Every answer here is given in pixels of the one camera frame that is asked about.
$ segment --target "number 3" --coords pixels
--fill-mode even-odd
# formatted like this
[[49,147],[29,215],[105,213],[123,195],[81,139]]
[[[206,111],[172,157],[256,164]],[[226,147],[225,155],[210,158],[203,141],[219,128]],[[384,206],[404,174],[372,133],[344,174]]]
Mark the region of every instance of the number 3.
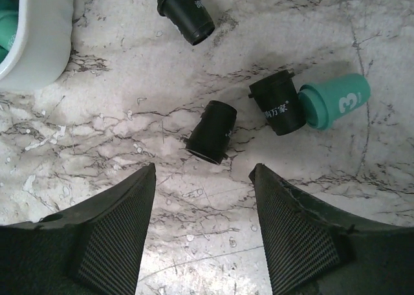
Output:
[[358,98],[356,97],[355,93],[350,93],[346,98],[341,98],[339,100],[339,112],[344,114],[347,109],[350,111],[356,106],[357,101]]

